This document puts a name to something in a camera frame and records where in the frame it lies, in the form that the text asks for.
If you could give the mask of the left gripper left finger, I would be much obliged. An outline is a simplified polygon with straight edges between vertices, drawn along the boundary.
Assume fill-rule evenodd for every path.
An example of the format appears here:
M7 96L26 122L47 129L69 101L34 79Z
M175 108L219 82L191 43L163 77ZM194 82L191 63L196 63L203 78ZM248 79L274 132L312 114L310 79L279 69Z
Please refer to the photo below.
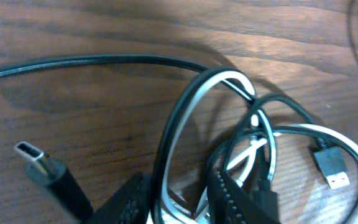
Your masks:
M150 211L150 178L135 173L86 224L145 224Z

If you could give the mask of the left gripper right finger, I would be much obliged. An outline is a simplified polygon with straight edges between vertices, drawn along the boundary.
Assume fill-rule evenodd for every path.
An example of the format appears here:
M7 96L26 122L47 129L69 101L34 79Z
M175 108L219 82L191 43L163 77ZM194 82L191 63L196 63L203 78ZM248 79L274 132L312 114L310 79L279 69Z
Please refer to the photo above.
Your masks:
M211 223L277 223L264 212L224 171L208 174Z

